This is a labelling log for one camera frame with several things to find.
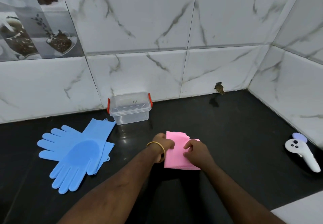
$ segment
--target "yellow bangle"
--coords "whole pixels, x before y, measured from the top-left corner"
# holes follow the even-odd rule
[[[146,146],[146,147],[148,147],[151,143],[156,143],[156,144],[160,145],[160,147],[163,149],[163,151],[164,151],[164,156],[163,156],[163,157],[161,158],[161,160],[159,161],[159,162],[162,162],[162,161],[165,159],[165,155],[166,155],[166,152],[165,152],[164,147],[163,147],[159,142],[157,142],[157,141],[151,141],[151,142],[149,142],[149,143],[147,144],[147,146]]]

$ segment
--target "person's right arm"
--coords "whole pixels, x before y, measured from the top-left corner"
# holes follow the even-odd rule
[[[190,140],[184,146],[187,148],[184,156],[204,171],[235,224],[285,224],[220,169],[206,145]]]

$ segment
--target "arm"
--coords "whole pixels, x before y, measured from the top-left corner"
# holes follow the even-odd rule
[[[153,139],[166,150],[175,143],[159,133]],[[137,154],[127,165],[81,198],[58,224],[123,224],[128,218],[140,189],[163,149],[156,143]]]
[[[204,171],[213,188],[235,224],[284,224],[263,205],[251,197],[235,181],[217,166],[206,145],[190,140],[184,149],[190,148],[184,156]]]

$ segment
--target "forearm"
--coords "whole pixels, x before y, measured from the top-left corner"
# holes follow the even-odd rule
[[[235,224],[283,224],[215,163],[204,171]]]
[[[160,153],[158,147],[145,148],[119,172],[88,192],[59,224],[123,224]]]

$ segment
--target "person's left hand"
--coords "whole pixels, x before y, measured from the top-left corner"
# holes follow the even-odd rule
[[[166,139],[166,135],[164,133],[158,133],[157,135],[155,135],[155,137],[153,138],[152,141],[160,143],[163,146],[163,148],[165,149],[165,152],[168,149],[173,149],[175,146],[175,142],[170,139]],[[158,151],[158,157],[157,157],[156,162],[160,163],[161,158],[162,158],[162,154],[164,154],[163,149],[157,143],[151,143],[148,147],[151,147],[151,148],[155,149],[156,151]]]

